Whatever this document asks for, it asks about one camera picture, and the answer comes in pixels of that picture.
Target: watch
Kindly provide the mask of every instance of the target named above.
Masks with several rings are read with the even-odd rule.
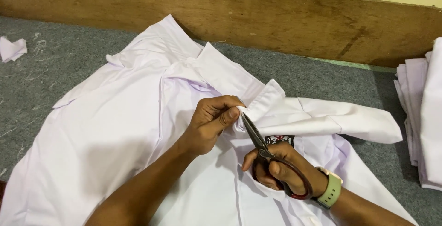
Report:
[[[320,172],[325,174],[329,178],[329,183],[327,184],[327,189],[319,198],[312,198],[315,202],[317,202],[320,206],[329,210],[332,205],[338,200],[339,195],[341,194],[341,185],[343,180],[333,172],[328,171],[324,167],[316,167]]]

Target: grey carpet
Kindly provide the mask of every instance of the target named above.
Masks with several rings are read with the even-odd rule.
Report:
[[[28,54],[0,63],[0,180],[32,145],[58,99],[121,51],[137,34],[0,17],[0,35],[24,38]],[[214,43],[262,82],[274,78],[287,96],[344,101],[384,109],[404,130],[393,73],[333,65],[290,54]],[[442,222],[442,192],[422,189],[405,141],[384,145],[346,137],[374,175],[421,226]]]

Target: metal scissors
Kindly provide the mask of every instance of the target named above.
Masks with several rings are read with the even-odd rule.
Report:
[[[282,158],[274,156],[272,153],[270,153],[269,149],[267,148],[267,144],[264,141],[264,138],[261,136],[258,129],[255,127],[255,125],[250,120],[250,118],[245,113],[242,113],[241,118],[244,122],[247,133],[249,134],[249,136],[251,138],[251,141],[253,142],[256,149],[258,150],[258,155],[261,156],[262,158],[265,158],[266,160],[268,160],[268,162],[277,161],[277,162],[285,164],[288,168],[292,169],[301,178],[302,182],[304,183],[306,194],[297,195],[292,192],[292,190],[290,189],[290,187],[287,183],[281,181],[282,186],[284,187],[285,193],[288,196],[290,196],[291,198],[294,198],[297,200],[311,199],[312,195],[313,195],[313,188],[312,188],[312,184],[310,184],[310,182],[305,177],[305,175],[289,161],[286,161]]]

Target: stack of folded shirts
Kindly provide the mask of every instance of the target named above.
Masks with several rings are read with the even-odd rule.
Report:
[[[411,164],[418,167],[423,188],[442,191],[442,37],[425,58],[399,65],[397,77]]]

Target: black badge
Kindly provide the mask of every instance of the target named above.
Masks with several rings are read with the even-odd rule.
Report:
[[[293,140],[295,139],[294,135],[271,135],[264,137],[266,139],[266,144],[275,144],[278,142],[288,142],[292,147]]]

